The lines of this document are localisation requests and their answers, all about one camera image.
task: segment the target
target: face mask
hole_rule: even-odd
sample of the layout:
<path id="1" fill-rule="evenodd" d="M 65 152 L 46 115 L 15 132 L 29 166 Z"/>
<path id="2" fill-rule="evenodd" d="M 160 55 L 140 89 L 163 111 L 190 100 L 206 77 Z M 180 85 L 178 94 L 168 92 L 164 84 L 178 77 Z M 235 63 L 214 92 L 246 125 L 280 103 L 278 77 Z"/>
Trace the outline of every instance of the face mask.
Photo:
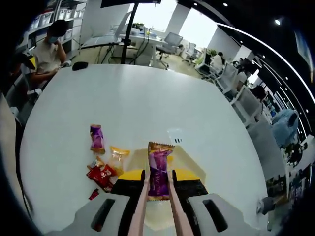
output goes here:
<path id="1" fill-rule="evenodd" d="M 56 43 L 57 40 L 58 40 L 58 37 L 51 37 L 51 38 L 49 39 L 49 43 Z"/>

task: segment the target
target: computer monitor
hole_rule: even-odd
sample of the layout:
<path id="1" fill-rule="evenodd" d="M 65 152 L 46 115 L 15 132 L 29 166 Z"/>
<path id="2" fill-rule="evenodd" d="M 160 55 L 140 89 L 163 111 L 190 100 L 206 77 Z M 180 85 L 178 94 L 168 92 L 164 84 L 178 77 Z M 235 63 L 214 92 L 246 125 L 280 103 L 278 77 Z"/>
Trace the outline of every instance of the computer monitor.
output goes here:
<path id="1" fill-rule="evenodd" d="M 100 8 L 130 4 L 130 3 L 155 3 L 160 4 L 161 0 L 103 0 Z"/>

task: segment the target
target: window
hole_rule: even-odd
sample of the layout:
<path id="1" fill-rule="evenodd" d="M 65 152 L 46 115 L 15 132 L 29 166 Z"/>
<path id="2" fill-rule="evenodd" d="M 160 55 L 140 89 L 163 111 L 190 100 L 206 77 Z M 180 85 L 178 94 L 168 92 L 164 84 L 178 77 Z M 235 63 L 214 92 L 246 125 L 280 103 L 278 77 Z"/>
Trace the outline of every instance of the window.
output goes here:
<path id="1" fill-rule="evenodd" d="M 165 32 L 177 6 L 175 0 L 162 0 L 160 4 L 141 3 L 134 16 L 134 23 L 143 23 L 145 27 Z"/>
<path id="2" fill-rule="evenodd" d="M 209 17 L 191 9 L 179 33 L 185 40 L 197 47 L 207 48 L 217 29 L 217 24 Z"/>

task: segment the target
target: black pole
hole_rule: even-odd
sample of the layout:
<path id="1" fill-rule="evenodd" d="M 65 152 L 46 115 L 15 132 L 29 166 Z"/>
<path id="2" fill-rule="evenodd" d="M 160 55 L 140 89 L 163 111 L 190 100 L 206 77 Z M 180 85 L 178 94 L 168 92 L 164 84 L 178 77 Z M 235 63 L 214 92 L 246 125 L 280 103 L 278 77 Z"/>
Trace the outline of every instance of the black pole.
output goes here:
<path id="1" fill-rule="evenodd" d="M 127 47 L 131 44 L 131 40 L 129 39 L 129 37 L 130 37 L 130 32 L 131 32 L 131 28 L 132 28 L 134 15 L 136 14 L 138 5 L 139 5 L 138 3 L 134 4 L 133 10 L 132 10 L 132 13 L 131 13 L 131 16 L 130 16 L 130 20 L 129 20 L 129 23 L 128 23 L 128 27 L 127 27 L 127 31 L 126 31 L 126 35 L 125 35 L 125 39 L 124 39 L 124 47 L 123 47 L 121 64 L 125 63 Z"/>

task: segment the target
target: black pad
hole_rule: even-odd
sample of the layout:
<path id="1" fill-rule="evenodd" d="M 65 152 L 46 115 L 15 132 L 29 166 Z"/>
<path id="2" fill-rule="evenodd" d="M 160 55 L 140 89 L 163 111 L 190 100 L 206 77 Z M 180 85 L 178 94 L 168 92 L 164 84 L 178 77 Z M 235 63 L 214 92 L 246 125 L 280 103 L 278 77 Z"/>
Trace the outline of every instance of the black pad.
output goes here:
<path id="1" fill-rule="evenodd" d="M 88 63 L 85 62 L 85 61 L 78 61 L 76 62 L 73 67 L 72 67 L 72 70 L 73 71 L 76 71 L 76 70 L 82 70 L 82 69 L 85 69 L 88 67 Z"/>

